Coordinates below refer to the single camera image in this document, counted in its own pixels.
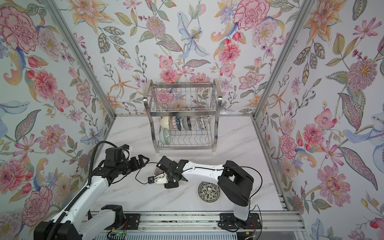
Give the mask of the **blue geometric red bowl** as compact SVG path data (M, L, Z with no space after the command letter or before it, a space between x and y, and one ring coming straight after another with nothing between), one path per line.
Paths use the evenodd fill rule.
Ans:
M178 116L171 117L171 127L175 131L182 130L181 120Z

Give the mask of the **black white floral bowl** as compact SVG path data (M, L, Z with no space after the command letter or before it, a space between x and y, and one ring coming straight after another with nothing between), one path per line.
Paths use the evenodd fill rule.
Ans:
M204 202L214 203L220 198L221 190L217 184L201 182L198 187L198 194Z

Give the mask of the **stainless steel dish rack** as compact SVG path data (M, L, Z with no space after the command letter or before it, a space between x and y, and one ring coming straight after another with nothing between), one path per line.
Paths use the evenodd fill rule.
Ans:
M156 153L165 150L210 150L218 144L219 119L223 93L219 81L203 83L155 83L149 81L143 96L145 110L151 127L151 137ZM170 121L170 144L159 141L162 117L185 116L191 119L192 130L175 131ZM205 118L206 130L200 130L197 117Z

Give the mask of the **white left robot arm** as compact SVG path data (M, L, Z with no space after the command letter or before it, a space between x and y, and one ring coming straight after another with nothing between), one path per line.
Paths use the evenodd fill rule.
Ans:
M108 148L106 157L92 170L88 183L80 192L47 222L34 230L35 240L93 240L105 229L116 230L129 220L120 205L105 205L92 218L84 221L102 193L125 176L137 172L150 162L143 155L130 156L129 146Z

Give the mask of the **pale green bowl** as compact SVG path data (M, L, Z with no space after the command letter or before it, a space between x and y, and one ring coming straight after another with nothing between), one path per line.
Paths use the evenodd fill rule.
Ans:
M163 145L169 145L170 144L170 131L165 128L161 128L159 133L159 141Z

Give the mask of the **cream white bowl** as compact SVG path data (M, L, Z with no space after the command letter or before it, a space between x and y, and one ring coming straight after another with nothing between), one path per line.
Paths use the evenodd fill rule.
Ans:
M169 116L162 117L160 120L161 128L170 130L170 121L171 120Z

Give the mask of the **dark petal pattern bowl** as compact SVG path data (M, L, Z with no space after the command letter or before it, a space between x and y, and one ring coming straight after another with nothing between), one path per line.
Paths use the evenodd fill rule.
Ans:
M182 126L186 131L191 131L192 130L192 124L191 124L191 119L189 116L185 116L182 119Z

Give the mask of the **pink striped bowl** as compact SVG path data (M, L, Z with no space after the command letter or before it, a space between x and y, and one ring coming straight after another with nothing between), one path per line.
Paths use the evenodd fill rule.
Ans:
M164 173L164 171L161 170L159 167L156 167L155 170L154 170L154 176L155 177L161 176L163 173Z

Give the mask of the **blue yellow patterned bowl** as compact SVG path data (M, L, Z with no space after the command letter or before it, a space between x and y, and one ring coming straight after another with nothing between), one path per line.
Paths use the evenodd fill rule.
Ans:
M200 130L206 130L205 118L203 116L197 117L197 125Z

